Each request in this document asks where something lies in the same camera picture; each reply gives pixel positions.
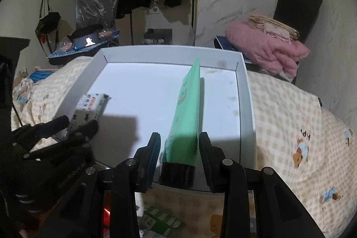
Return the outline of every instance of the black bag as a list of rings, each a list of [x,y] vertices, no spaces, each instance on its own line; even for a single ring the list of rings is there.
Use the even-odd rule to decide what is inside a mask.
[[[55,50],[56,50],[57,46],[58,46],[58,22],[60,21],[61,16],[58,12],[51,11],[49,0],[46,0],[49,13],[47,14],[47,16],[41,18],[44,1],[45,0],[41,1],[40,20],[39,20],[39,23],[37,24],[37,27],[35,29],[35,33],[36,33],[36,36],[40,42],[41,48],[44,52],[45,52],[45,49],[42,46],[41,38],[42,37],[46,38],[48,49],[52,54],[53,52],[52,52],[52,49],[51,49],[51,46],[50,46],[50,43],[48,40],[48,34],[50,32],[53,32],[54,30],[56,30],[56,40],[55,40]]]

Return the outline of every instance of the metal screw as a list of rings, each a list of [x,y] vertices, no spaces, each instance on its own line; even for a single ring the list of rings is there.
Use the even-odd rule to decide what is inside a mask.
[[[270,176],[274,173],[274,170],[272,168],[267,167],[267,168],[264,168],[263,172]]]
[[[128,166],[133,166],[136,164],[136,159],[134,158],[128,158],[125,162]]]
[[[222,163],[225,165],[225,166],[231,166],[233,164],[233,161],[230,159],[230,158],[225,158]]]
[[[95,173],[95,168],[94,167],[89,167],[86,169],[86,174],[94,174]]]

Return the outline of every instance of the bed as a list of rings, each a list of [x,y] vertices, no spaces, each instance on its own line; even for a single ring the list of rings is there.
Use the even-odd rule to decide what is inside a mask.
[[[19,112],[23,124],[52,120],[91,59],[78,57],[43,80]],[[321,108],[316,96],[268,75],[248,74],[256,122],[256,168],[274,168],[324,235],[339,237],[357,209],[353,130]],[[11,118],[14,130],[19,122],[14,112]],[[53,143],[51,138],[43,139],[33,150]],[[210,219],[223,209],[222,197],[189,191],[153,188],[142,198],[182,220],[181,237],[212,237]]]

